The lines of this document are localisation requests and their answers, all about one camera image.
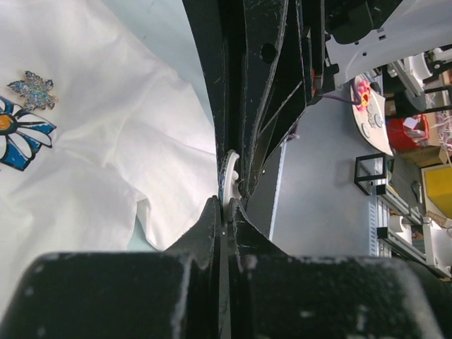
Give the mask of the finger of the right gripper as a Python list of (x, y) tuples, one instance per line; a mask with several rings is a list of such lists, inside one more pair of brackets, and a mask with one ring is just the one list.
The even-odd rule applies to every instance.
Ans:
[(226, 155), (226, 75), (220, 3), (218, 1), (187, 0), (183, 2), (183, 5), (194, 36), (213, 115), (218, 166), (218, 196), (222, 197), (225, 187), (223, 160)]
[(301, 10), (301, 1), (244, 2), (243, 196), (306, 104)]

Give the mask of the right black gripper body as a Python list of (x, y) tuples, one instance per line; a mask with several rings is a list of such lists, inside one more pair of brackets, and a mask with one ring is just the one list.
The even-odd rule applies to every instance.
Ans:
[(323, 84), (332, 83), (337, 66), (327, 66), (326, 42), (355, 43), (374, 27), (369, 1), (300, 1), (302, 64), (308, 105), (323, 97)]

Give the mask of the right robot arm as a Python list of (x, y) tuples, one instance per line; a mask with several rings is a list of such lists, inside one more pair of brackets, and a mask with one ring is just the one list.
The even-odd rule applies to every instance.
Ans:
[(185, 1), (215, 125), (219, 194), (254, 192), (322, 93), (451, 42), (450, 1)]

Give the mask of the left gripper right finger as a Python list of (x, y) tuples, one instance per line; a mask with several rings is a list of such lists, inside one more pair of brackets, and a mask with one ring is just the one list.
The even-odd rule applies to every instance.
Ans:
[(228, 210), (233, 338), (450, 338), (451, 286), (414, 261), (286, 254)]

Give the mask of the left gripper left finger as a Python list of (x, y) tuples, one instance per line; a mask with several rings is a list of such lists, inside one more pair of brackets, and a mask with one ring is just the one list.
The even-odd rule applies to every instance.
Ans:
[(217, 338), (220, 204), (162, 252), (51, 253), (33, 261), (2, 338)]

